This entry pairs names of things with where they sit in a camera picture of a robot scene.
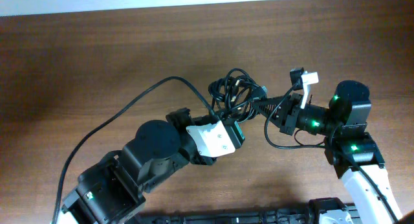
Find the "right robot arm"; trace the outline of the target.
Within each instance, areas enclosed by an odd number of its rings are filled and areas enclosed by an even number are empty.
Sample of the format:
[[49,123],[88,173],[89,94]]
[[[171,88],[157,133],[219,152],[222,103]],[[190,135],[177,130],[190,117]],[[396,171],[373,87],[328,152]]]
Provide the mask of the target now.
[[319,147],[352,197],[362,223],[398,223],[402,214],[384,158],[365,130],[371,111],[368,87],[342,81],[324,108],[310,103],[311,85],[296,82],[285,95],[260,99],[253,107],[284,134],[293,135],[297,129],[325,137]]

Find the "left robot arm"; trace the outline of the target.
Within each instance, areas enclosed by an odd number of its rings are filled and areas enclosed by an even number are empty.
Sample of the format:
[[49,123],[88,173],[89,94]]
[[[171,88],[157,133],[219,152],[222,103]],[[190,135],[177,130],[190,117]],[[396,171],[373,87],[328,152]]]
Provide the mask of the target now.
[[188,108],[142,124],[121,150],[107,153],[58,196],[53,223],[71,214],[77,223],[127,223],[146,202],[145,193],[188,164],[210,166],[237,148],[234,123],[213,115],[193,118]]

